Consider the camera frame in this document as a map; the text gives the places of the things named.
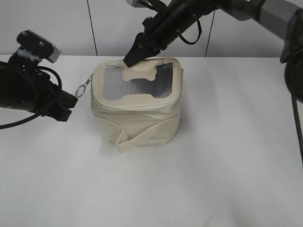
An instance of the wire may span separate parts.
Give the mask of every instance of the wire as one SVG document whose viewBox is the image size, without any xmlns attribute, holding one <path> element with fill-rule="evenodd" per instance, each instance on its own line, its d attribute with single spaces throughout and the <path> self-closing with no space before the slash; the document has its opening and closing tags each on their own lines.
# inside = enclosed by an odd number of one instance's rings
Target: wire
<svg viewBox="0 0 303 227">
<path fill-rule="evenodd" d="M 288 78 L 290 81 L 290 92 L 291 92 L 293 111 L 294 111 L 294 121 L 295 121 L 296 130 L 297 130 L 301 159 L 302 159 L 302 164 L 303 164 L 303 135 L 302 135 L 302 128 L 301 128 L 300 116 L 299 116 L 299 111 L 298 111 L 298 103 L 297 103 L 297 91 L 296 91 L 296 81 L 295 81 L 296 74 L 294 74 L 292 77 L 290 75 L 290 72 L 294 71 L 294 60 L 295 60 L 294 43 L 297 38 L 296 35 L 297 35 L 297 30 L 298 30 L 299 21 L 300 21 L 299 12 L 302 13 L 302 11 L 299 10 L 297 12 L 298 17 L 297 17 L 297 20 L 294 25 L 293 33 L 291 35 L 289 62 L 288 62 L 288 66 L 286 68 L 285 73 L 286 73 L 286 78 Z"/>
<path fill-rule="evenodd" d="M 57 98 L 58 98 L 58 96 L 60 94 L 60 91 L 62 91 L 62 81 L 61 81 L 61 78 L 60 78 L 59 74 L 57 72 L 55 72 L 54 70 L 48 68 L 48 67 L 39 66 L 38 69 L 44 70 L 44 71 L 48 71 L 48 72 L 52 73 L 56 77 L 56 79 L 58 81 L 58 87 L 59 87 L 58 92 L 55 94 L 54 98 L 49 103 L 47 103 L 46 106 L 44 106 L 43 108 L 41 108 L 40 110 L 38 110 L 36 114 L 34 114 L 34 115 L 32 115 L 32 116 L 30 116 L 28 118 L 25 118 L 25 119 L 23 119 L 21 121 L 18 121 L 18 122 L 14 122 L 14 123 L 10 123 L 10 124 L 5 124 L 5 125 L 0 125 L 0 130 L 16 127 L 16 126 L 28 123 L 28 122 L 36 119 L 37 117 L 43 115 L 43 112 L 45 110 L 47 110 L 57 100 Z"/>
<path fill-rule="evenodd" d="M 180 39 L 181 39 L 183 42 L 185 42 L 186 44 L 188 44 L 188 45 L 195 45 L 195 44 L 200 40 L 200 38 L 201 38 L 201 35 L 202 35 L 202 26 L 201 26 L 201 23 L 200 23 L 200 20 L 199 20 L 199 19 L 197 20 L 197 24 L 198 24 L 199 35 L 198 35 L 198 38 L 197 38 L 196 41 L 194 41 L 194 42 L 189 42 L 189 41 L 187 41 L 187 40 L 184 38 L 183 35 L 180 35 Z"/>
</svg>

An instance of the beige fabric bag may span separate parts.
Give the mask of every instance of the beige fabric bag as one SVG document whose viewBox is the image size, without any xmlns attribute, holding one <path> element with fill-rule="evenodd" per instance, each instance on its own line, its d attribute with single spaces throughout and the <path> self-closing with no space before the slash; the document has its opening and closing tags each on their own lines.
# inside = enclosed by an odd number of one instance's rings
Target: beige fabric bag
<svg viewBox="0 0 303 227">
<path fill-rule="evenodd" d="M 127 68 L 108 61 L 92 75 L 91 108 L 120 151 L 170 142 L 178 128 L 183 70 L 178 60 L 145 60 Z"/>
</svg>

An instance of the white table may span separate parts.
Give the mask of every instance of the white table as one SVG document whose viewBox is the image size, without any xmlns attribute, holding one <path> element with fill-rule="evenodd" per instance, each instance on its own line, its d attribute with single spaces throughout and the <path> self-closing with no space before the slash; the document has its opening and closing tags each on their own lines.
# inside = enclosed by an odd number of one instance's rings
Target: white table
<svg viewBox="0 0 303 227">
<path fill-rule="evenodd" d="M 62 56 L 74 92 L 113 57 Z M 119 153 L 90 110 L 0 131 L 2 227 L 301 227 L 303 170 L 278 59 L 179 58 L 179 131 Z M 29 116 L 0 110 L 0 124 Z"/>
</svg>

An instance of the bag handle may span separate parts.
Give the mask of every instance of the bag handle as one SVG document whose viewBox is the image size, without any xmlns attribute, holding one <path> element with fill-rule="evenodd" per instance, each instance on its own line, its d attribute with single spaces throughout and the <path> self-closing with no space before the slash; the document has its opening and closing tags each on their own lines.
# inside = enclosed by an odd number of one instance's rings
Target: bag handle
<svg viewBox="0 0 303 227">
<path fill-rule="evenodd" d="M 143 141 L 146 141 L 147 139 L 163 132 L 167 128 L 177 125 L 179 122 L 179 116 L 170 118 L 152 126 L 131 140 L 127 140 L 127 135 L 122 127 L 99 116 L 97 116 L 97 121 L 101 123 L 102 126 L 108 131 L 117 132 L 117 130 L 120 130 L 119 137 L 116 141 L 116 146 L 119 148 L 120 151 L 127 151 L 137 147 Z"/>
</svg>

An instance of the white wall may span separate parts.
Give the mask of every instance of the white wall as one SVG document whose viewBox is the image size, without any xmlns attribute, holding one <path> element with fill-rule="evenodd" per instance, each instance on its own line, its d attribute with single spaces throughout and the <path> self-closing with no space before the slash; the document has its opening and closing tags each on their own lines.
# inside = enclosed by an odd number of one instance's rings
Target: white wall
<svg viewBox="0 0 303 227">
<path fill-rule="evenodd" d="M 289 0 L 303 7 L 303 0 Z M 257 22 L 238 21 L 217 10 L 208 57 L 280 57 L 284 42 Z"/>
<path fill-rule="evenodd" d="M 0 0 L 0 54 L 14 53 L 17 35 L 27 29 L 63 54 L 95 54 L 86 0 Z"/>
<path fill-rule="evenodd" d="M 89 0 L 98 54 L 123 56 L 132 47 L 135 37 L 143 32 L 142 22 L 155 13 L 149 9 L 132 8 L 125 0 Z M 212 15 L 201 19 L 203 36 L 194 46 L 177 39 L 162 56 L 204 57 L 209 37 Z M 197 25 L 193 25 L 184 36 L 195 41 L 198 36 Z"/>
<path fill-rule="evenodd" d="M 303 7 L 303 0 L 290 0 Z M 143 31 L 143 20 L 155 13 L 135 9 L 125 0 L 89 0 L 99 55 L 125 55 L 137 33 Z M 161 56 L 203 57 L 207 47 L 213 14 L 201 19 L 203 36 L 194 46 L 180 39 Z M 95 55 L 87 0 L 1 0 L 0 54 L 13 53 L 19 32 L 31 29 L 49 39 L 66 55 Z M 193 25 L 184 36 L 196 40 Z M 237 21 L 217 10 L 208 57 L 279 57 L 283 41 L 255 21 Z"/>
</svg>

